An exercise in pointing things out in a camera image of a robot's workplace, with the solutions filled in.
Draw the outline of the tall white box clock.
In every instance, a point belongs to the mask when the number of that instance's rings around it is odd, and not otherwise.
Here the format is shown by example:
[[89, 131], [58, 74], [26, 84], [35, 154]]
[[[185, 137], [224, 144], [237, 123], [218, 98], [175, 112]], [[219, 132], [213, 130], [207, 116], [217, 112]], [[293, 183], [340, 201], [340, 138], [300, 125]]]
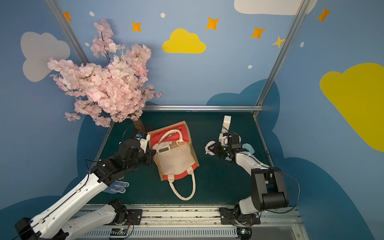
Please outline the tall white box clock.
[[231, 119], [232, 119], [231, 116], [224, 116], [221, 133], [225, 134], [225, 133], [229, 132], [230, 124], [231, 124]]

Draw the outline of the pink round alarm clock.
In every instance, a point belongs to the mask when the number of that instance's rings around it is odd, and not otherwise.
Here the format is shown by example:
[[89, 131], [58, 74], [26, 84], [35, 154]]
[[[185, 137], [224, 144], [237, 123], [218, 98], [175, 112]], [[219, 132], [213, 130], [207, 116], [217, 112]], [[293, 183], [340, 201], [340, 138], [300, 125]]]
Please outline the pink round alarm clock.
[[215, 153], [212, 152], [213, 147], [215, 146], [216, 142], [215, 141], [210, 141], [207, 143], [205, 146], [205, 152], [207, 155], [214, 156]]

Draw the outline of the red burlap canvas bag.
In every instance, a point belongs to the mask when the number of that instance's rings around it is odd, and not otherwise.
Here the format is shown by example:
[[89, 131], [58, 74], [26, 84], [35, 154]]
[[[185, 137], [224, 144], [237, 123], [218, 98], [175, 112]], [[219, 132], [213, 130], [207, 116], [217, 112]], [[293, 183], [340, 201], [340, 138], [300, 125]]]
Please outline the red burlap canvas bag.
[[[169, 183], [173, 193], [182, 201], [189, 201], [196, 192], [195, 170], [199, 166], [189, 127], [185, 121], [149, 132], [150, 149], [156, 150], [154, 162], [162, 181]], [[171, 150], [158, 153], [159, 147], [170, 146]], [[174, 181], [192, 177], [192, 192], [183, 197], [175, 188]]]

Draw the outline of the white rectangular alarm clock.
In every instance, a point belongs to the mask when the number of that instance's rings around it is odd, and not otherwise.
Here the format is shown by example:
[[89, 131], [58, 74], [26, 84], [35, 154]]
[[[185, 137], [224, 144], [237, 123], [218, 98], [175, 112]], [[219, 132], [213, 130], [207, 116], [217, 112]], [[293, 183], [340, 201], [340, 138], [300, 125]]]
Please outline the white rectangular alarm clock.
[[219, 134], [219, 141], [222, 146], [228, 145], [228, 134], [227, 133], [220, 133]]

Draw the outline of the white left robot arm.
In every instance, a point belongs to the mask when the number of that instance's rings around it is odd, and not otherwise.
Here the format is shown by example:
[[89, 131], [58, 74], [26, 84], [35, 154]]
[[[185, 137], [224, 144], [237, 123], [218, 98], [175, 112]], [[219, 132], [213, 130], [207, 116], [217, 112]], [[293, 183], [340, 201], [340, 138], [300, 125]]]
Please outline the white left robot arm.
[[74, 240], [102, 225], [123, 224], [128, 219], [127, 208], [119, 200], [113, 200], [101, 209], [77, 220], [71, 217], [99, 193], [127, 171], [140, 165], [150, 166], [156, 153], [148, 146], [149, 138], [129, 139], [119, 144], [118, 151], [98, 161], [64, 197], [33, 218], [22, 218], [15, 228], [21, 240]]

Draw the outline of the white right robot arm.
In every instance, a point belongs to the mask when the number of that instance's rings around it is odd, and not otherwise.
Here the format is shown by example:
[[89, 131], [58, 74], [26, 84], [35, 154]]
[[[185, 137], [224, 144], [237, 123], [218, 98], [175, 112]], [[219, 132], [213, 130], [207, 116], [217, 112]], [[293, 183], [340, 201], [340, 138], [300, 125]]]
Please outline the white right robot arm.
[[219, 208], [223, 225], [259, 225], [260, 212], [289, 206], [283, 173], [259, 161], [253, 147], [242, 144], [237, 133], [220, 134], [219, 142], [211, 141], [205, 147], [206, 153], [236, 163], [251, 177], [251, 195], [240, 200], [232, 209]]

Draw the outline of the light blue plastic spoon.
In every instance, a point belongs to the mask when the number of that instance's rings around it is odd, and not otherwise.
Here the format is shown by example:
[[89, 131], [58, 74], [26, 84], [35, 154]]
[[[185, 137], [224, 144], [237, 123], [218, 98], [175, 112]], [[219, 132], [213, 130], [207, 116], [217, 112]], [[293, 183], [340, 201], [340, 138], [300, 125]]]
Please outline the light blue plastic spoon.
[[246, 143], [246, 144], [243, 144], [242, 145], [242, 148], [243, 149], [246, 149], [250, 154], [254, 154], [255, 153], [255, 150], [254, 150], [254, 148], [252, 147], [252, 145], [250, 145], [250, 144], [248, 144], [248, 143]]

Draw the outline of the blue dotted work glove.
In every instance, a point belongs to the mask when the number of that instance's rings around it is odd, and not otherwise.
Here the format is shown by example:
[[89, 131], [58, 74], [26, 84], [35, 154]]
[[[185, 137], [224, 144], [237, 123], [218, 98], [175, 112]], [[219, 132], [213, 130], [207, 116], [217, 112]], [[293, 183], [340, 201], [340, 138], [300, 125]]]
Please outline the blue dotted work glove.
[[130, 186], [128, 182], [124, 181], [115, 181], [108, 188], [106, 188], [103, 192], [108, 194], [124, 194], [127, 188]]

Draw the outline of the pink cherry blossom tree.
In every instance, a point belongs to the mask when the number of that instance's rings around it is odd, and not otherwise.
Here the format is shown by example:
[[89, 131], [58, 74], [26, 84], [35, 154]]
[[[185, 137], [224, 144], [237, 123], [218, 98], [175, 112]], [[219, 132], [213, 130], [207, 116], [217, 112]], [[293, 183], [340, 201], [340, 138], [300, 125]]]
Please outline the pink cherry blossom tree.
[[70, 60], [49, 59], [48, 68], [56, 72], [51, 77], [66, 95], [75, 97], [75, 109], [65, 113], [69, 122], [90, 116], [97, 126], [109, 128], [112, 123], [132, 120], [138, 132], [145, 127], [140, 117], [146, 103], [162, 93], [147, 84], [147, 62], [152, 51], [145, 45], [134, 44], [130, 49], [116, 44], [114, 32], [107, 20], [94, 24], [98, 33], [91, 50], [96, 58], [104, 56], [108, 64], [76, 65]]

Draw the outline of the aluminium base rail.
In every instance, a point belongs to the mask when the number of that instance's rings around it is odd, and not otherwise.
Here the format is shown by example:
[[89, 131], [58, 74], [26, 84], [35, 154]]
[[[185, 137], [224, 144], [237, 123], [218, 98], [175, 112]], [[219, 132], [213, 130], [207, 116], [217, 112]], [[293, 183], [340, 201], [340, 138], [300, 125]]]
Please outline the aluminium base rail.
[[81, 240], [307, 240], [297, 210], [258, 213], [237, 222], [220, 213], [221, 205], [126, 205], [129, 222], [104, 225]]

